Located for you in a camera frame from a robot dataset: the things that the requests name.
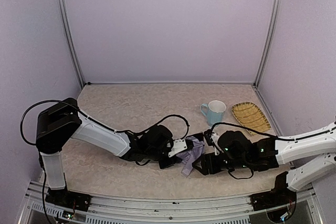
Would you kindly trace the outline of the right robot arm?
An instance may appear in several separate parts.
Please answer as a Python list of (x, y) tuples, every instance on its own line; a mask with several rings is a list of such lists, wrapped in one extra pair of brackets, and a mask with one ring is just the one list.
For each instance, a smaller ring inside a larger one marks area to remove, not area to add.
[(275, 187), (299, 191), (305, 185), (335, 169), (335, 123), (320, 129), (293, 136), (262, 134), (263, 139), (251, 142), (240, 130), (226, 131), (222, 135), (213, 128), (203, 133), (214, 152), (202, 154), (192, 166), (203, 175), (237, 169), (251, 173), (263, 172), (289, 164), (298, 159), (312, 157), (304, 165), (276, 177)]

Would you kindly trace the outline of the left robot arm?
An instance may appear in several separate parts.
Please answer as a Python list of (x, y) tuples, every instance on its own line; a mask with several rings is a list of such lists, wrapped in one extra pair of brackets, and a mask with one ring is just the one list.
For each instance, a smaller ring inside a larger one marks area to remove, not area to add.
[(78, 107), (76, 99), (55, 101), (39, 113), (36, 147), (51, 190), (66, 189), (61, 151), (71, 138), (102, 148), (116, 157), (144, 166), (158, 162), (162, 169), (180, 162), (178, 154), (193, 148), (186, 135), (174, 139), (161, 122), (141, 131), (118, 131), (93, 119)]

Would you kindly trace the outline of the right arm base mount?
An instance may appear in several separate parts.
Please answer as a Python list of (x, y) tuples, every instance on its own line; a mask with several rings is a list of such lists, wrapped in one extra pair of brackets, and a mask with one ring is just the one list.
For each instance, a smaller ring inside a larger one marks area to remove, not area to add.
[(252, 194), (250, 200), (254, 211), (259, 211), (295, 202), (297, 200), (297, 194), (293, 191), (280, 193), (267, 191)]

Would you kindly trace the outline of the lavender folding umbrella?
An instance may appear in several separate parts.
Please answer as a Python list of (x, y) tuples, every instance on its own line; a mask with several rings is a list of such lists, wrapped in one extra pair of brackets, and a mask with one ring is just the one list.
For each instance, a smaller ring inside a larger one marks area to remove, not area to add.
[(192, 141), (193, 148), (180, 152), (176, 156), (180, 158), (182, 160), (181, 163), (184, 164), (181, 174), (184, 177), (188, 177), (193, 170), (192, 164), (205, 153), (205, 143), (202, 133), (187, 136), (185, 139), (187, 141)]

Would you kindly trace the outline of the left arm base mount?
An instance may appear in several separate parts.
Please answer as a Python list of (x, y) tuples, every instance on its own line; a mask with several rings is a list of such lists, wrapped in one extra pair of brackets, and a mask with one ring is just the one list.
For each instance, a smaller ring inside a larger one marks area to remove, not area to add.
[(87, 212), (91, 202), (91, 196), (88, 194), (69, 191), (67, 189), (49, 189), (45, 197), (45, 201), (56, 206)]

